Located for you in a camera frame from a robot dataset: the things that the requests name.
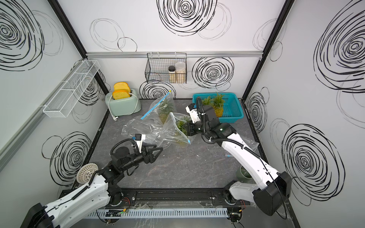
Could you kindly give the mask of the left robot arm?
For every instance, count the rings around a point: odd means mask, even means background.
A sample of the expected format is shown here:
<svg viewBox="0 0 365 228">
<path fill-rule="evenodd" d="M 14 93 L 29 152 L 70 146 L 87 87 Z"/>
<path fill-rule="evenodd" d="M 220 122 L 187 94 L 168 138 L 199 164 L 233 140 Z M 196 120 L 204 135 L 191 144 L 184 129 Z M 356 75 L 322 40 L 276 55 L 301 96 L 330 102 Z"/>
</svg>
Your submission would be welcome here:
<svg viewBox="0 0 365 228">
<path fill-rule="evenodd" d="M 139 164 L 154 163 L 162 147 L 143 142 L 141 134 L 118 142 L 110 150 L 111 161 L 92 173 L 81 187 L 45 206 L 34 205 L 27 212 L 23 228 L 70 228 L 87 215 L 110 205 L 119 205 L 125 198 L 118 183 L 130 176 L 129 169 Z"/>
</svg>

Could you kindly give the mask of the blue-zip clear bag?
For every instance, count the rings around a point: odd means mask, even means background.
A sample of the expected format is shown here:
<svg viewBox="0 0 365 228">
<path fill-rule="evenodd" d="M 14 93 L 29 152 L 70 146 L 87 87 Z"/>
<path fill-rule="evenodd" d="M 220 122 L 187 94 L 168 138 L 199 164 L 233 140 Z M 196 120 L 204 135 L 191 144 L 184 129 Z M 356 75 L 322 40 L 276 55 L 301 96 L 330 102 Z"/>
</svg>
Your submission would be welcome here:
<svg viewBox="0 0 365 228">
<path fill-rule="evenodd" d="M 172 91 L 169 90 L 166 95 L 156 99 L 151 104 L 150 109 L 141 117 L 141 120 L 151 119 L 163 125 L 169 114 L 176 111 L 174 95 L 172 94 Z"/>
</svg>

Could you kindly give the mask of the yellow pineapple green crown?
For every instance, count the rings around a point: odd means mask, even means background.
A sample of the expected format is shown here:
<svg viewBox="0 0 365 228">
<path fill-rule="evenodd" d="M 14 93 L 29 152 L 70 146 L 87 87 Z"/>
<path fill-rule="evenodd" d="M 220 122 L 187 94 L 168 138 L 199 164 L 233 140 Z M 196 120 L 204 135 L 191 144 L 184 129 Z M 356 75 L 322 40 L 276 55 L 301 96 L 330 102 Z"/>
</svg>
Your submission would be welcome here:
<svg viewBox="0 0 365 228">
<path fill-rule="evenodd" d="M 208 97 L 204 98 L 204 99 L 202 100 L 202 105 L 203 105 L 203 106 L 205 106 L 205 105 L 212 106 L 212 105 L 213 105 L 213 99 L 212 99 L 210 96 L 208 96 Z"/>
</svg>

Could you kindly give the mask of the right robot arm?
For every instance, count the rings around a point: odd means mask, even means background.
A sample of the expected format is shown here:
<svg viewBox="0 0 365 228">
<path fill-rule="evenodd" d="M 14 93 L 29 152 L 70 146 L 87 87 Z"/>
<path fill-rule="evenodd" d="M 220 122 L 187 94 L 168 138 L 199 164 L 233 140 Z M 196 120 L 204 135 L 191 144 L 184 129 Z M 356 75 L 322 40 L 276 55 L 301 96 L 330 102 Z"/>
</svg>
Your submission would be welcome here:
<svg viewBox="0 0 365 228">
<path fill-rule="evenodd" d="M 220 122 L 212 106 L 202 104 L 200 97 L 185 109 L 191 118 L 183 125 L 188 136 L 200 135 L 206 143 L 218 144 L 255 182 L 233 182 L 228 188 L 229 198 L 253 202 L 268 216 L 285 207 L 292 186 L 292 178 L 287 172 L 280 173 L 260 158 L 229 123 Z"/>
</svg>

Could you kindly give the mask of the clear zip-top bag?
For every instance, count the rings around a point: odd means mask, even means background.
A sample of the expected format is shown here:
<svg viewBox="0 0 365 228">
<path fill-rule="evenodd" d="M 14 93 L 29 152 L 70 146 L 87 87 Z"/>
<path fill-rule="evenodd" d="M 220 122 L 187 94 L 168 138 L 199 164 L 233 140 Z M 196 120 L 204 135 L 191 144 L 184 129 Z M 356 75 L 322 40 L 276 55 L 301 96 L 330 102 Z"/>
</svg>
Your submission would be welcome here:
<svg viewBox="0 0 365 228">
<path fill-rule="evenodd" d="M 171 143 L 163 140 L 161 137 L 163 125 L 154 118 L 141 119 L 137 116 L 123 125 L 122 135 L 127 137 L 135 136 L 135 134 L 145 135 L 144 142 L 156 144 L 158 147 L 167 149 Z"/>
<path fill-rule="evenodd" d="M 188 115 L 181 114 L 181 113 L 170 113 L 166 122 L 164 123 L 162 131 L 161 131 L 162 139 L 166 140 L 167 142 L 169 142 L 177 147 L 179 147 L 179 146 L 177 144 L 177 138 L 175 136 L 175 133 L 178 131 L 178 127 L 176 125 L 176 120 L 179 117 L 183 117 L 183 116 L 188 116 Z M 191 145 L 195 139 L 195 136 L 190 136 L 189 139 L 190 139 L 189 145 Z"/>
<path fill-rule="evenodd" d="M 236 142 L 238 142 L 239 144 L 242 144 L 243 145 L 243 147 L 244 147 L 244 149 L 245 150 L 247 150 L 249 153 L 251 153 L 252 155 L 254 155 L 255 157 L 257 157 L 257 158 L 260 158 L 260 156 L 259 155 L 257 155 L 250 147 L 249 147 L 249 142 L 251 142 L 251 140 L 250 139 L 246 139 L 245 137 L 240 137 L 240 138 L 238 138 L 238 134 L 233 134 L 233 135 L 230 135 L 229 137 L 228 137 L 228 139 L 230 139 L 230 140 L 233 140 L 233 141 L 236 141 Z"/>
</svg>

